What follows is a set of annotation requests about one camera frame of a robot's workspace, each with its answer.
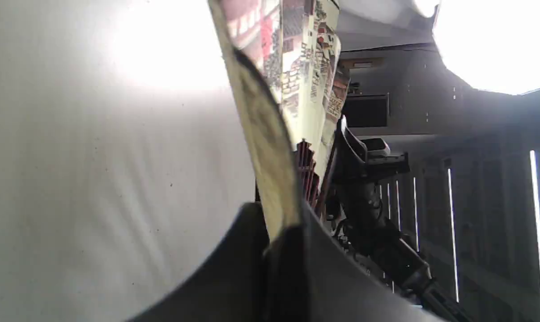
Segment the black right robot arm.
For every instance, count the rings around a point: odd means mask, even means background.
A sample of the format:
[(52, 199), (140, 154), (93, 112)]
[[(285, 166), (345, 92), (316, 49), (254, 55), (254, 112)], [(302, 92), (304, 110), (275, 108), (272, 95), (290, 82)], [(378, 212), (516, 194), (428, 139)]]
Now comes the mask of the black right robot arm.
[(392, 155), (380, 137), (358, 139), (349, 130), (347, 118), (341, 116), (332, 155), (333, 189), (346, 217), (344, 234), (354, 250), (372, 259), (399, 288), (417, 296), (425, 309), (450, 322), (470, 321), (461, 306), (438, 286), (420, 252), (383, 214), (390, 206), (382, 201), (379, 183), (409, 173), (407, 153)]

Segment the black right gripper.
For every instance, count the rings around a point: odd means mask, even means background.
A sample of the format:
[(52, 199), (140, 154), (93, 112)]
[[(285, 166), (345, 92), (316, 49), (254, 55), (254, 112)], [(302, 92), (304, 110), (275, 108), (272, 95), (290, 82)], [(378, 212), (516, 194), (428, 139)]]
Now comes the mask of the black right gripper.
[(398, 174), (410, 172), (408, 153), (391, 154), (388, 157), (368, 158), (364, 143), (349, 129), (346, 116), (337, 123), (335, 136), (334, 188), (350, 186), (378, 186)]

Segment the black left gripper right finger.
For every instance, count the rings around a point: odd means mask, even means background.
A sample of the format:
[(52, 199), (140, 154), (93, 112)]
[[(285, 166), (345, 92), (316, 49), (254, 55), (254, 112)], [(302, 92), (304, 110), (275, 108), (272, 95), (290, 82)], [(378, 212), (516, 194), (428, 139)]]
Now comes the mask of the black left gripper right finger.
[(269, 322), (439, 322), (366, 275), (303, 202), (268, 247)]

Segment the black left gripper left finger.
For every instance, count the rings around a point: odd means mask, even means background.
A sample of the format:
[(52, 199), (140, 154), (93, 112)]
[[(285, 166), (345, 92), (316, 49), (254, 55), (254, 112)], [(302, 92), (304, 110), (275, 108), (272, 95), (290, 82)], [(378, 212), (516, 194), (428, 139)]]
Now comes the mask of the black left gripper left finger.
[(245, 203), (215, 250), (173, 292), (133, 322), (261, 322), (268, 233), (261, 206)]

